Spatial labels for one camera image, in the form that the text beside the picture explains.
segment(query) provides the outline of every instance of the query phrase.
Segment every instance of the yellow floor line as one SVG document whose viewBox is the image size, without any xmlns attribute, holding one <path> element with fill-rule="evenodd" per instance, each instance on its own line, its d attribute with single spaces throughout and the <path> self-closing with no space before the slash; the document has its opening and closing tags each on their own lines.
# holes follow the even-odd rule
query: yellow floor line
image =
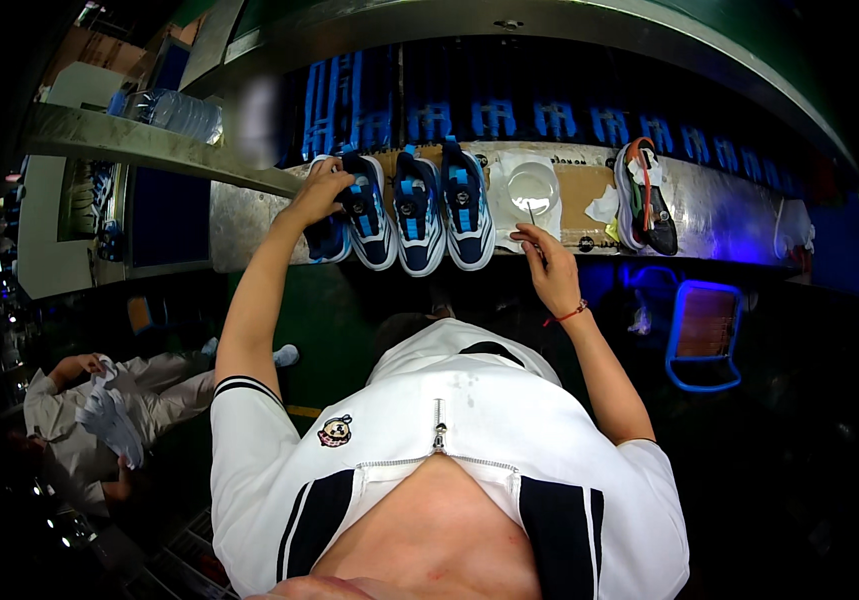
<svg viewBox="0 0 859 600">
<path fill-rule="evenodd" d="M 286 412 L 291 415 L 296 415 L 298 417 L 313 417 L 314 419 L 323 413 L 323 411 L 318 408 L 309 408 L 308 406 L 295 406 L 293 404 L 286 404 Z"/>
</svg>

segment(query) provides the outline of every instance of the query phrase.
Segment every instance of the red string bracelet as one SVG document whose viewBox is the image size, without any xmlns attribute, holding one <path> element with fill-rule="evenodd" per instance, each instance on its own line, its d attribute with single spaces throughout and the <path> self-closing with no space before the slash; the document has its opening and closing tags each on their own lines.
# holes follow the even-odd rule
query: red string bracelet
<svg viewBox="0 0 859 600">
<path fill-rule="evenodd" d="M 556 321 L 556 323 L 558 323 L 559 321 L 565 321 L 565 320 L 566 320 L 566 319 L 568 319 L 569 317 L 572 317 L 572 316 L 574 316 L 574 315 L 578 315 L 579 313 L 583 312 L 584 310 L 586 310 L 587 308 L 589 308 L 589 306 L 590 306 L 590 305 L 589 305 L 589 303 L 588 303 L 588 302 L 586 302 L 584 299 L 580 298 L 580 299 L 579 299 L 579 308 L 577 308 L 576 310 L 572 311 L 572 312 L 571 312 L 571 313 L 569 313 L 568 315 L 563 315 L 563 316 L 562 316 L 562 317 L 560 317 L 560 318 L 556 318 L 556 317 L 549 317 L 549 318 L 547 318 L 547 319 L 546 319 L 546 321 L 543 323 L 543 327 L 548 326 L 548 325 L 549 325 L 550 323 L 552 323 L 553 321 Z"/>
</svg>

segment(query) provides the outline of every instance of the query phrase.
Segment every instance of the zipper pull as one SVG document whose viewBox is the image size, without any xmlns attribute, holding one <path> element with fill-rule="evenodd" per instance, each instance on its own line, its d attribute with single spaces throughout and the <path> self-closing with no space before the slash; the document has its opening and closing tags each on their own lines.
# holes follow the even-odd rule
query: zipper pull
<svg viewBox="0 0 859 600">
<path fill-rule="evenodd" d="M 436 452 L 443 451 L 443 436 L 446 434 L 446 424 L 439 423 L 436 425 L 436 438 L 432 442 L 433 450 Z"/>
</svg>

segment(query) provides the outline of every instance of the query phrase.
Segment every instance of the blue shoe tab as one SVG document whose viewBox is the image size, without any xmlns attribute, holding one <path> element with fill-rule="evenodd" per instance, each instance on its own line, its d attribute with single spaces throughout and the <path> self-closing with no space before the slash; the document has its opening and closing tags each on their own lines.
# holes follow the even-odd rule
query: blue shoe tab
<svg viewBox="0 0 859 600">
<path fill-rule="evenodd" d="M 461 234 L 472 231 L 472 225 L 470 225 L 470 210 L 468 208 L 460 208 L 459 210 L 459 228 L 462 230 Z"/>
</svg>

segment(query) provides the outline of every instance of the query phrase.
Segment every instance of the embroidered patch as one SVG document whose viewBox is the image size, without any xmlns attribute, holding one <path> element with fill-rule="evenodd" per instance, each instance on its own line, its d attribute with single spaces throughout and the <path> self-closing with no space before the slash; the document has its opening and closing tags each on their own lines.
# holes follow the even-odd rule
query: embroidered patch
<svg viewBox="0 0 859 600">
<path fill-rule="evenodd" d="M 352 417 L 348 414 L 331 418 L 323 424 L 323 429 L 317 431 L 316 435 L 319 436 L 319 441 L 323 443 L 323 446 L 331 449 L 337 448 L 352 437 L 350 423 L 352 423 Z"/>
</svg>

